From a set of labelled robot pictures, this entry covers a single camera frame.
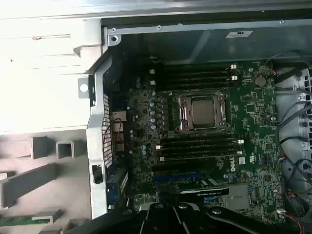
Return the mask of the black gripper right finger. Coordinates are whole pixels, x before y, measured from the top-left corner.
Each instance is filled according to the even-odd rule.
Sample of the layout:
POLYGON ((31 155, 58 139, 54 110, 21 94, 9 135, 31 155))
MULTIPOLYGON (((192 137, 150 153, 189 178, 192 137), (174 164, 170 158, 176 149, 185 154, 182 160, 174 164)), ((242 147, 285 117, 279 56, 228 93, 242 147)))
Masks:
POLYGON ((190 203, 173 207, 180 234, 296 234, 286 225, 268 225, 223 207, 200 210, 190 203))

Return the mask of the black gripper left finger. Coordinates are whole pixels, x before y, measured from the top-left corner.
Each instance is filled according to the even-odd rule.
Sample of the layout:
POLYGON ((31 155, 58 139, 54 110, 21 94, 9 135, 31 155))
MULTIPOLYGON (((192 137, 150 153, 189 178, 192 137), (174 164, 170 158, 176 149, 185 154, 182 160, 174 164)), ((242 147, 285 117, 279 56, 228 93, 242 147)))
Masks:
POLYGON ((176 234, 179 226, 173 207, 148 202, 138 212, 120 208, 63 231, 64 234, 176 234))

